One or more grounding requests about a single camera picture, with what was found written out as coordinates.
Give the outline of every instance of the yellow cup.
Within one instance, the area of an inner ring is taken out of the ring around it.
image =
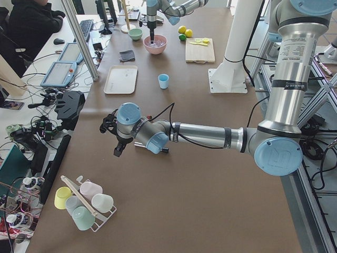
[[[58,188],[55,194],[54,206],[57,209],[66,209],[65,201],[72,195],[72,191],[69,187]]]

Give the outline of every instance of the tablet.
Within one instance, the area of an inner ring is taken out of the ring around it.
[[[67,43],[58,58],[59,62],[76,62],[77,64],[80,64],[82,60],[83,56],[77,43]]]
[[[54,62],[42,80],[42,87],[66,87],[77,68],[76,62]]]

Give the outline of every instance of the wooden cutting board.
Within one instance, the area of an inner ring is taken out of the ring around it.
[[[189,41],[194,42],[195,38],[186,39],[186,62],[206,63],[215,62],[213,40],[210,38],[208,46],[193,45]]]

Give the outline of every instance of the white tray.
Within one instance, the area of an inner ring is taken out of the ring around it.
[[[131,94],[135,91],[137,66],[112,66],[107,76],[105,94]]]

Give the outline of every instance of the white desk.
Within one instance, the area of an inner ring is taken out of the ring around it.
[[[98,33],[98,28],[101,25],[101,20],[99,18],[98,15],[78,15],[77,16],[78,21],[80,22],[81,20],[87,20],[87,19],[93,19],[94,20],[94,25],[92,28],[92,31],[90,32],[90,40],[89,40],[89,49],[91,52],[92,57],[95,57],[95,50],[93,49],[92,43],[91,43],[91,39],[94,37],[100,37],[101,38],[101,43],[103,48],[108,44],[108,42],[110,41],[110,35],[103,35],[101,36]],[[65,44],[61,44],[61,45],[54,45],[53,41],[55,38],[62,38],[65,40]],[[69,23],[67,21],[67,18],[64,18],[64,22],[63,22],[63,26],[61,28],[61,30],[58,33],[53,34],[48,42],[45,44],[45,46],[42,48],[42,50],[39,52],[39,54],[37,55],[36,59],[39,59],[40,57],[43,56],[47,56],[50,54],[54,54],[55,51],[57,50],[62,50],[64,48],[64,46],[66,45],[66,43],[68,42],[73,42],[74,40],[74,35],[72,33],[72,30],[69,26]],[[44,92],[44,88],[40,87],[40,83],[44,77],[44,75],[33,75],[35,73],[47,73],[48,69],[50,68],[51,64],[55,61],[57,61],[58,57],[60,55],[59,54],[54,54],[54,55],[50,55],[44,58],[41,58],[40,60],[36,60],[35,62],[33,62],[33,64],[31,64],[29,66],[29,68],[27,69],[27,71],[25,72],[24,77],[22,78],[23,82],[27,84],[26,88],[29,91],[26,91],[24,93],[23,96],[19,97],[19,96],[9,96],[7,99],[8,100],[19,100],[21,102],[24,102],[24,106],[20,109],[20,110],[9,110],[9,109],[2,109],[0,108],[0,146],[3,145],[4,143],[10,141],[10,139],[7,136],[6,130],[5,128],[8,125],[11,124],[21,124],[24,125],[24,127],[26,128],[30,128],[30,124],[31,124],[31,119],[34,116],[42,116],[46,113],[48,114],[48,118],[50,120],[53,120],[55,122],[55,125],[61,125],[61,121],[57,120],[57,114],[54,111],[55,105],[51,105],[48,107],[45,106],[39,106],[38,109],[29,109],[27,106],[31,103],[40,103],[43,99],[43,97],[40,96],[40,93],[45,93]],[[76,90],[76,91],[81,91],[85,94],[85,97],[87,97],[87,94],[90,90],[91,84],[93,83],[93,80],[90,76],[89,71],[87,71],[87,67],[84,63],[84,61],[77,67],[77,70],[75,72],[75,79],[74,82],[72,82],[69,85],[69,89],[71,90]],[[58,147],[62,136],[65,134],[71,134],[72,131],[65,131],[63,130],[63,133],[59,133],[56,136],[55,140],[50,141],[49,143],[54,146],[54,147]],[[2,148],[0,148],[0,156],[2,158],[5,158],[7,153],[8,153],[8,149],[11,148],[13,144],[7,144],[5,146],[3,146]],[[48,149],[48,154],[47,154],[47,158],[53,154],[56,153],[55,149],[52,149],[50,146],[47,146]],[[31,159],[33,157],[33,154],[26,154],[26,156]],[[48,163],[48,159],[46,159],[45,164],[44,164],[44,168],[46,168],[46,165]],[[22,250],[20,250],[20,252],[24,252],[25,248],[27,247],[26,244],[23,245],[19,245],[20,248],[23,248]]]

